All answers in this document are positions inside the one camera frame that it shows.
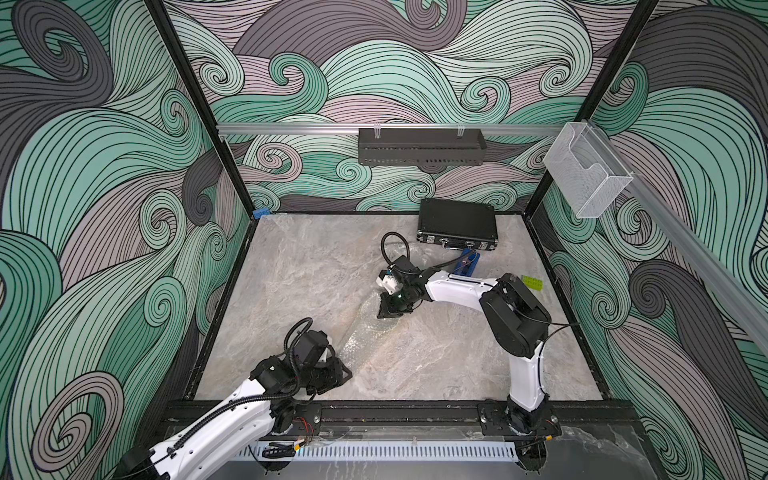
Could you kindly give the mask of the yellow patterned ceramic bowl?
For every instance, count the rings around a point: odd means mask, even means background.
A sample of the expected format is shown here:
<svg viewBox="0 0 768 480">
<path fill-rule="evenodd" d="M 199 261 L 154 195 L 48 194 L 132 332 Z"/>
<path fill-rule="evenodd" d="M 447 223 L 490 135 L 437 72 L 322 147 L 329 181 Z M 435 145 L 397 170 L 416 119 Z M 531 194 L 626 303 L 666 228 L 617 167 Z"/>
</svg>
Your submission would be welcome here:
<svg viewBox="0 0 768 480">
<path fill-rule="evenodd" d="M 386 332 L 395 328 L 398 316 L 391 316 L 378 295 L 368 297 L 358 310 L 359 326 L 365 330 Z"/>
</svg>

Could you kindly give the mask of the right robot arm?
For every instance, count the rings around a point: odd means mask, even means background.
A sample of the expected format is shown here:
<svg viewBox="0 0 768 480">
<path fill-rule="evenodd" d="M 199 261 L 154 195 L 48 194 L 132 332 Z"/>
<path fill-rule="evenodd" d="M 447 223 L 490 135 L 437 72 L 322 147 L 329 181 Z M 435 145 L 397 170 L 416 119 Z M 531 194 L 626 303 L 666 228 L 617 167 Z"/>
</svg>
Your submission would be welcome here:
<svg viewBox="0 0 768 480">
<path fill-rule="evenodd" d="M 497 344 L 508 355 L 507 418 L 512 430 L 529 434 L 549 419 L 541 358 L 551 316 L 519 277 L 505 274 L 479 279 L 437 266 L 421 270 L 401 256 L 379 273 L 377 285 L 383 289 L 379 319 L 410 314 L 422 302 L 449 303 L 482 313 Z"/>
</svg>

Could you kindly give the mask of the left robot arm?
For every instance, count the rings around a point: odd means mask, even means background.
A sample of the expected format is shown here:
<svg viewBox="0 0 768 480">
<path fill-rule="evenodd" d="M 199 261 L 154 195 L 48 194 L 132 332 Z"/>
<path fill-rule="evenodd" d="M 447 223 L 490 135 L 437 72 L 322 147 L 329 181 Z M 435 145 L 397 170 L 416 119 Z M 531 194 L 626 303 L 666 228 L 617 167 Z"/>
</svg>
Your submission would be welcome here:
<svg viewBox="0 0 768 480">
<path fill-rule="evenodd" d="M 352 378 L 328 336 L 305 318 L 283 340 L 283 351 L 260 361 L 226 399 L 180 432 L 151 448 L 135 447 L 121 458 L 113 479 L 206 479 L 265 436 L 286 435 L 265 459 L 287 458 L 311 442 L 314 422 L 299 412 L 310 399 Z"/>
</svg>

